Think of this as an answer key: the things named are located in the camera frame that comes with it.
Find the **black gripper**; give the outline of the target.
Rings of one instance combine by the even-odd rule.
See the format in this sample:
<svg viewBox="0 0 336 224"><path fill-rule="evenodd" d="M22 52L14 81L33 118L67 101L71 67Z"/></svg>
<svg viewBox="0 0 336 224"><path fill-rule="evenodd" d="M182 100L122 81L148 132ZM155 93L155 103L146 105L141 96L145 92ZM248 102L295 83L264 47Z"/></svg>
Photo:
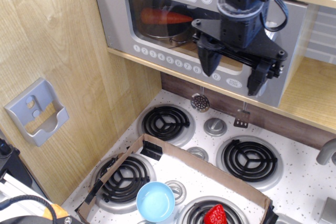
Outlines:
<svg viewBox="0 0 336 224"><path fill-rule="evenodd" d="M266 31L283 28L266 25L268 6L255 9L219 8L219 19L195 19L192 27L198 57L204 73L210 77L222 56L241 63L258 63L248 77L248 95L257 95L268 79L279 77L287 59L287 52L272 41Z"/></svg>

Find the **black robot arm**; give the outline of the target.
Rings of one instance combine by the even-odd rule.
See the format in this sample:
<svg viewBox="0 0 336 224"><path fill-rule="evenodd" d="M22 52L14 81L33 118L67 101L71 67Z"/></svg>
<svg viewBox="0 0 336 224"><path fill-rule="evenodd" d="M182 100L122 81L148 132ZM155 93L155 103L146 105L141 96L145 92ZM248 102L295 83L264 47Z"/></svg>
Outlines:
<svg viewBox="0 0 336 224"><path fill-rule="evenodd" d="M217 0L217 9L219 20L192 21L202 69L212 75L223 56L251 67L247 88L255 96L288 57L266 34L286 26L288 9L283 0Z"/></svg>

